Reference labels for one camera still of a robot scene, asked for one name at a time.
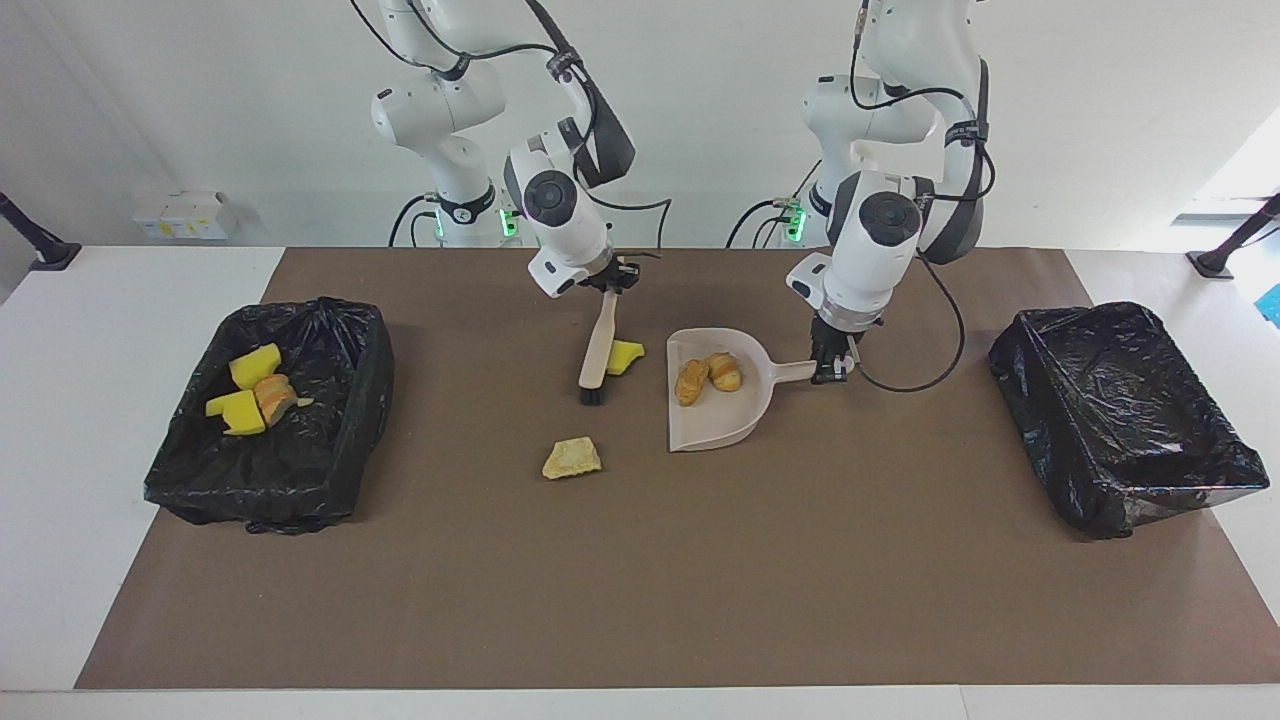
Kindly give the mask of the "bin lined with black bag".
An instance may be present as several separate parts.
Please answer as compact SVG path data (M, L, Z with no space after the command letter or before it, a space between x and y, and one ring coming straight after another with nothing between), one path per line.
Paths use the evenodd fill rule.
M275 345L305 400L262 433L233 437L207 416L233 391L230 363ZM349 518L390 415L396 359L372 304L319 297L248 305L212 333L143 479L142 496L195 524L298 536Z
M1093 541L1271 486L1143 305L1021 310L988 364L1055 512Z

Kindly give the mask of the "notched yellow sponge piece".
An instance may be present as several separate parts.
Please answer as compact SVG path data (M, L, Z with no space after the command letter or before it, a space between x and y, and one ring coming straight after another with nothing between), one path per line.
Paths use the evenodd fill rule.
M264 345L230 361L230 378L238 389L253 389L257 383L276 373L282 351L276 343Z

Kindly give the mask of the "black stand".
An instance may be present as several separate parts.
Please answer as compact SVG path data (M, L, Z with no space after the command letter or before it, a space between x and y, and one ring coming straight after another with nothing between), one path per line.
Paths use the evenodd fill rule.
M1267 197L1257 211L1249 215L1220 245L1208 251L1188 251L1184 258L1206 279L1231 281L1228 260L1249 242L1268 236L1265 229L1280 222L1280 192Z
M65 242L32 220L4 192L0 192L0 217L35 250L32 272L65 270L82 250L81 243Z

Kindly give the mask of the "torn orange-crust bread piece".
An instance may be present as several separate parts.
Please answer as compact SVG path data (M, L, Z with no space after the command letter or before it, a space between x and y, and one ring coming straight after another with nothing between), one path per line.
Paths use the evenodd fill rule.
M268 428L278 424L292 407L307 407L312 398L300 397L284 374L271 374L262 378L252 388L259 411Z

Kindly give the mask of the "pale bread chunk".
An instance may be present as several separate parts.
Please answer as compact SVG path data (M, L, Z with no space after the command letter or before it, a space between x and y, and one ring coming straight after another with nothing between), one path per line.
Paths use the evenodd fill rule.
M589 436L557 441L541 468L547 480L563 480L602 471L600 455Z

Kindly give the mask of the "beige plastic dustpan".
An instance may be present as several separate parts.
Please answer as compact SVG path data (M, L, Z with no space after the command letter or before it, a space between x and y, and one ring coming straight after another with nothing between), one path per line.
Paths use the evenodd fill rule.
M684 366L719 352L737 361L741 387L735 392L704 389L692 404L680 404L675 391ZM777 363L759 340L723 327L676 331L666 342L666 364L672 454L724 448L746 439L765 415L777 386L810 380L817 373L814 360Z

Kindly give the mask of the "brown table mat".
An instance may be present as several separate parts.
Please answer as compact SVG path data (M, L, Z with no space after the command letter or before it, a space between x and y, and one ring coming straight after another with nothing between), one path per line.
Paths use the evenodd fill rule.
M986 355L1088 301L1060 251L942 269L970 345L938 389L781 386L741 443L667 450L664 345L787 363L781 251L668 251L623 296L648 355L584 407L599 299L513 250L294 249L265 299L378 305L396 354L355 518L252 536L160 511L81 689L1280 683L1280 626L1212 514L1089 542L1050 506ZM602 471L547 480L589 436Z

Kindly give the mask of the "beige hand brush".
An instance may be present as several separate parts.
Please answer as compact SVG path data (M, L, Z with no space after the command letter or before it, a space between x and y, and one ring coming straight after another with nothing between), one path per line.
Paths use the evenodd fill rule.
M614 315L620 297L621 292L616 290L605 291L602 297L602 307L579 373L579 402L584 406L599 406L604 402L603 384L614 341Z

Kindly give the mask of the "white wall socket box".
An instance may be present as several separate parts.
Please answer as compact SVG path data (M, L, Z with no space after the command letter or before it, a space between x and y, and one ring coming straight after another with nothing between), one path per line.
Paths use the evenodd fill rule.
M133 193L133 223L150 240L229 241L239 222L224 193Z

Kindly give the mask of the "rectangular yellow sponge piece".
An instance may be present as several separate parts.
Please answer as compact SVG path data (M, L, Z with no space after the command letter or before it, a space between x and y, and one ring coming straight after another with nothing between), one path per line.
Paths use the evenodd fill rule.
M241 389L210 398L205 404L204 413L206 418L218 416L224 421L224 436L257 436L268 429L268 423L252 389Z

